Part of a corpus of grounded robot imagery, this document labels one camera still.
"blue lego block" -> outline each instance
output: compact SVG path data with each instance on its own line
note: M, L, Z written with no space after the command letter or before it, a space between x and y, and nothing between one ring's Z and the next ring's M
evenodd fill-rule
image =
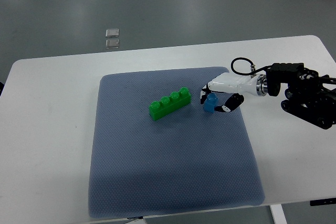
M203 110L205 112L214 113L217 104L218 104L218 97L214 93L211 93L207 96L204 102Z

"lego brick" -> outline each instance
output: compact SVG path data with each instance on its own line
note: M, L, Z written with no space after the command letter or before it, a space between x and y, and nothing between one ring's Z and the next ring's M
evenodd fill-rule
M218 97L214 93L211 93L206 97L206 100L203 105L203 110L205 112L214 113L217 104L218 104Z
M149 106L149 114L154 121L168 115L191 102L189 89L182 87L179 92L172 92L169 97L162 97Z

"robotic arm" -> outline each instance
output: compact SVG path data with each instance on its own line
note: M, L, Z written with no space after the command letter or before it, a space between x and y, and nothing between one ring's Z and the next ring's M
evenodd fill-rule
M233 64L237 60L250 62L251 72L235 71ZM201 104L212 92L232 93L224 105L215 107L218 112L231 112L243 103L244 93L276 97L281 83L286 83L287 100L281 103L284 111L325 130L336 124L336 89L329 90L323 86L324 83L336 84L336 78L319 77L318 72L305 68L303 63L274 63L255 70L252 61L246 58L234 59L231 69L238 75L222 73L202 88ZM266 75L256 74L260 71L265 71Z

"black cable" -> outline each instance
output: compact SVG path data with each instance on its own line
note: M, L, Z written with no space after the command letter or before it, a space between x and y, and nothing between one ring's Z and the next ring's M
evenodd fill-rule
M251 65L254 65L254 64L253 64L253 62L252 62L250 59L247 59L247 58L244 58L244 57L238 57L238 58L234 59L234 60L231 62L231 69L232 69L232 72L233 72L233 73L236 73L236 74L239 74L239 75L241 75L241 76L250 76L250 75L252 75L252 74L258 73L258 72L260 72L260 71L266 70L266 69L268 69L268 68L271 67L271 66L265 66L265 67L263 67L263 68L259 68L259 69L255 70L255 71L252 71L252 72L250 72L250 73L241 73L241 72L237 72L237 71L234 69L234 67L233 67L233 64L234 64L237 60L246 60L246 61L248 61Z

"lego stud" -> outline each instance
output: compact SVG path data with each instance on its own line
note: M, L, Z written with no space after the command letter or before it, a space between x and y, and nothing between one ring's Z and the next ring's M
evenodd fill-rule
M151 108L153 111L158 111L160 109L160 102L154 101L151 103Z
M163 106L167 106L170 103L169 97L162 97L161 98L161 103Z
M188 95L188 94L189 94L189 89L186 88L186 87L182 87L182 88L180 89L180 94L181 94L182 97Z
M170 97L171 97L171 99L172 99L173 102L176 102L179 99L180 94L178 92L172 92L170 94Z

